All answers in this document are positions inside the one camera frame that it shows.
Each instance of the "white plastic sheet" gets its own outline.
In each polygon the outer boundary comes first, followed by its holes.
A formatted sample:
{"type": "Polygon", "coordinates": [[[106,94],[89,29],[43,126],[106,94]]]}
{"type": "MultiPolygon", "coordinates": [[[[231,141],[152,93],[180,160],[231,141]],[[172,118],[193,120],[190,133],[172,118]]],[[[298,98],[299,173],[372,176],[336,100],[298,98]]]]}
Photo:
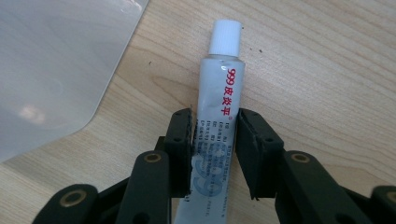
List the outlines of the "white plastic sheet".
{"type": "Polygon", "coordinates": [[[0,1],[0,161],[91,120],[147,3],[0,1]]]}

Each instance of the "tube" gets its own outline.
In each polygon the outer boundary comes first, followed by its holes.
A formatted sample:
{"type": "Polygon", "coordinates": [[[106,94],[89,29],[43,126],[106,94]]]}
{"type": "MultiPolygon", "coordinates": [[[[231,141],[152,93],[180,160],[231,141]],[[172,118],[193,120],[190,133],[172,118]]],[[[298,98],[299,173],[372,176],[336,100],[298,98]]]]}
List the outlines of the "tube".
{"type": "Polygon", "coordinates": [[[201,60],[191,195],[180,200],[176,224],[226,223],[228,179],[245,71],[245,63],[238,59],[241,28],[239,21],[215,21],[209,55],[201,60]]]}

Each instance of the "white tube cap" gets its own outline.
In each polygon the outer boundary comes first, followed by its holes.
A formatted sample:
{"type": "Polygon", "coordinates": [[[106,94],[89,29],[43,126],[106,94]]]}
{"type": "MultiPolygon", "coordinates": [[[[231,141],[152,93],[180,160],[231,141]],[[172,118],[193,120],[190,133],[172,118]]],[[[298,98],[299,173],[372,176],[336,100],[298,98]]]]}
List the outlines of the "white tube cap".
{"type": "Polygon", "coordinates": [[[215,21],[209,54],[239,56],[242,24],[239,21],[215,21]]]}

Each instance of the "screw hole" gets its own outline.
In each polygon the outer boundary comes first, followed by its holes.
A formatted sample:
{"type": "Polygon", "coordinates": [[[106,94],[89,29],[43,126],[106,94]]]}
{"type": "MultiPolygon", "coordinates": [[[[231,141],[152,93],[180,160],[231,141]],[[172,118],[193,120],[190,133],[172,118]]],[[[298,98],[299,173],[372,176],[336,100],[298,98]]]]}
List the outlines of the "screw hole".
{"type": "Polygon", "coordinates": [[[161,160],[161,155],[160,154],[148,154],[145,156],[145,161],[146,162],[156,162],[161,160]]]}
{"type": "Polygon", "coordinates": [[[355,224],[356,223],[351,217],[344,215],[344,214],[337,214],[335,216],[335,220],[337,220],[337,222],[341,223],[341,224],[355,224]]]}
{"type": "Polygon", "coordinates": [[[299,153],[292,154],[291,158],[297,162],[303,162],[303,163],[309,162],[309,158],[307,156],[305,156],[304,154],[299,154],[299,153]]]}
{"type": "Polygon", "coordinates": [[[74,205],[77,205],[77,204],[81,203],[82,201],[84,201],[84,199],[86,197],[87,197],[87,192],[85,192],[85,190],[76,189],[76,190],[72,190],[72,191],[66,193],[61,198],[59,203],[63,207],[71,207],[71,206],[74,206],[74,205]]]}
{"type": "Polygon", "coordinates": [[[134,216],[134,224],[147,224],[149,223],[149,215],[146,213],[139,213],[134,216]]]}

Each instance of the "wood grain surface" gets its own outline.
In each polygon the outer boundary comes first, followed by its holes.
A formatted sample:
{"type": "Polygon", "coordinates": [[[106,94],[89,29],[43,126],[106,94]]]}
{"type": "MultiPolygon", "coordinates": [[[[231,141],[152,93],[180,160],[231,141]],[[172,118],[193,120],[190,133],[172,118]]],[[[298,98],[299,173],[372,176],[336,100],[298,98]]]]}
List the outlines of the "wood grain surface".
{"type": "MultiPolygon", "coordinates": [[[[199,62],[224,18],[244,26],[242,107],[259,112],[286,150],[314,155],[366,196],[396,185],[395,1],[150,0],[92,121],[0,164],[0,223],[32,222],[66,186],[103,190],[127,177],[173,112],[196,108],[199,62]]],[[[228,223],[278,223],[274,200],[249,199],[236,157],[228,223]]]]}

